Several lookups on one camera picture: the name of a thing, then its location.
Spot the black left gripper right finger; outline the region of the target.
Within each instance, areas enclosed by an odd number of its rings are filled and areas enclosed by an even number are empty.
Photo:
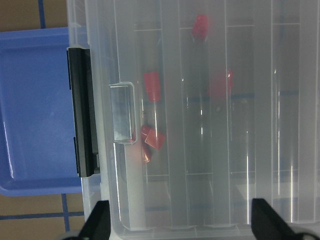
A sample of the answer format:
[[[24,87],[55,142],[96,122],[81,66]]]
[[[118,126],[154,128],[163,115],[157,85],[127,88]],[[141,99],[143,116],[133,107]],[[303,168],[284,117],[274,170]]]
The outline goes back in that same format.
[[[263,198],[251,203],[251,231],[256,240],[299,240],[288,224]]]

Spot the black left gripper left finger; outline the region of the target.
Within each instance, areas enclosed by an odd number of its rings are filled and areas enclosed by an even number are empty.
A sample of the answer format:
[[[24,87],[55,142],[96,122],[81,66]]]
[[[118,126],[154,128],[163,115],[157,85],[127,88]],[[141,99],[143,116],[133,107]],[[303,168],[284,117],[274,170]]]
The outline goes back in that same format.
[[[111,235],[111,214],[108,200],[98,201],[78,234],[79,240],[108,240]]]

